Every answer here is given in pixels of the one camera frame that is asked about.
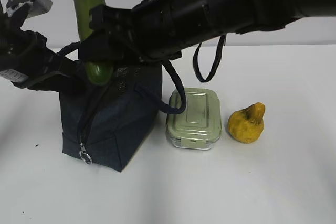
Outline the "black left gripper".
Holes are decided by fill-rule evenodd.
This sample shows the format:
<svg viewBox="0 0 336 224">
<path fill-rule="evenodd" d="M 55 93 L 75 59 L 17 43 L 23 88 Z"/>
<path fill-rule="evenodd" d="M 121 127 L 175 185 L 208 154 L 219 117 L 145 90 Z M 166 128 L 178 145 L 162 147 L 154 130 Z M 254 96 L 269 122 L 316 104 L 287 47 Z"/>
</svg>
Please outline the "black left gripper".
<svg viewBox="0 0 336 224">
<path fill-rule="evenodd" d="M 43 35 L 33 31 L 7 35 L 7 80 L 15 87 L 63 94 L 85 92 L 78 63 L 47 48 Z"/>
</svg>

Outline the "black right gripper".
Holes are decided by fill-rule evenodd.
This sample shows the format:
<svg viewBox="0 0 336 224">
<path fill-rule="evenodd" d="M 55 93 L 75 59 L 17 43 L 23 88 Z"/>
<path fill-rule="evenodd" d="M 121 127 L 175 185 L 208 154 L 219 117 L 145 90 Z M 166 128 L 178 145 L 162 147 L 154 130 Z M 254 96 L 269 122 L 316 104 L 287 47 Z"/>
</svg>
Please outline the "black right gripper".
<svg viewBox="0 0 336 224">
<path fill-rule="evenodd" d="M 131 11 L 98 5 L 89 11 L 92 34 L 80 43 L 78 57 L 83 62 L 108 61 L 120 64 L 153 64 L 176 60 L 182 52 L 164 53 L 154 58 L 140 47 L 136 37 Z"/>
</svg>

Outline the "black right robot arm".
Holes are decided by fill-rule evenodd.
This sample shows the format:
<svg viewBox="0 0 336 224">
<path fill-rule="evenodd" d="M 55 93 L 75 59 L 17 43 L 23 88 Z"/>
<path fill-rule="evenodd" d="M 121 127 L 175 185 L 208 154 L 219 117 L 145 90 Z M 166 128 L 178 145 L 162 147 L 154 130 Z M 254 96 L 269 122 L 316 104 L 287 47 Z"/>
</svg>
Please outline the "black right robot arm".
<svg viewBox="0 0 336 224">
<path fill-rule="evenodd" d="M 84 62 L 160 62 L 230 33 L 275 31 L 305 17 L 332 17 L 335 0 L 143 0 L 132 9 L 98 5 Z"/>
</svg>

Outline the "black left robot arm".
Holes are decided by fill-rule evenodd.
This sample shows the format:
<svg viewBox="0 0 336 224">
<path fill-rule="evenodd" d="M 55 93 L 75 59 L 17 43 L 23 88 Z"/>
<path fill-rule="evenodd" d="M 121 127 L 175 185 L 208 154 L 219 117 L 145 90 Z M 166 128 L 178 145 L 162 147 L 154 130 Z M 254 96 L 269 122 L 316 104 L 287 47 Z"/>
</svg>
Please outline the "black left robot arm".
<svg viewBox="0 0 336 224">
<path fill-rule="evenodd" d="M 77 76 L 77 63 L 49 49 L 42 34 L 22 30 L 26 19 L 25 12 L 1 15 L 1 71 L 23 74 L 23 80 L 12 81 L 20 89 L 83 94 L 86 85 Z"/>
</svg>

